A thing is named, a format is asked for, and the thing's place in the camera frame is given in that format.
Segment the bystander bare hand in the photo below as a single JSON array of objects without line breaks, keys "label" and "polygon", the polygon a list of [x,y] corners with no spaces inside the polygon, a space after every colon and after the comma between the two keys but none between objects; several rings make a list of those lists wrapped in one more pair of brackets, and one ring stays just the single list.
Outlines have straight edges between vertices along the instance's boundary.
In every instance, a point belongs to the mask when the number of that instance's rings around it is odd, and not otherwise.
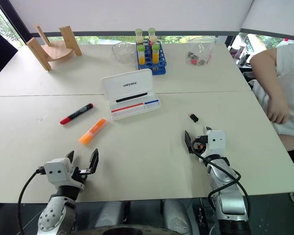
[{"label": "bystander bare hand", "polygon": [[271,122],[284,124],[288,121],[290,109],[283,96],[270,97],[268,102],[267,117]]}]

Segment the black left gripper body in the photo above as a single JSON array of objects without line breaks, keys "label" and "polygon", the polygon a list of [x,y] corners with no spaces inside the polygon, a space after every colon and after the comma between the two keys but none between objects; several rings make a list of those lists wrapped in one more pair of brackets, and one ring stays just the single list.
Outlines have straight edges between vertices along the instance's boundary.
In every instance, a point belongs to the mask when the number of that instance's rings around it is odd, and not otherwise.
[{"label": "black left gripper body", "polygon": [[80,170],[79,167],[73,168],[72,179],[84,184],[87,180],[87,176],[92,174],[91,169]]}]

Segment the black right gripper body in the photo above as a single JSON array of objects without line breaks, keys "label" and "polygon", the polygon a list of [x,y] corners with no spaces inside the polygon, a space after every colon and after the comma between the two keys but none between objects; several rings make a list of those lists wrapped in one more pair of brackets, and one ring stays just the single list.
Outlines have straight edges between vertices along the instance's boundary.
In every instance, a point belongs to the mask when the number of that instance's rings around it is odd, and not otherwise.
[{"label": "black right gripper body", "polygon": [[201,135],[195,138],[191,143],[191,149],[194,154],[201,155],[205,152],[208,143],[208,136]]}]

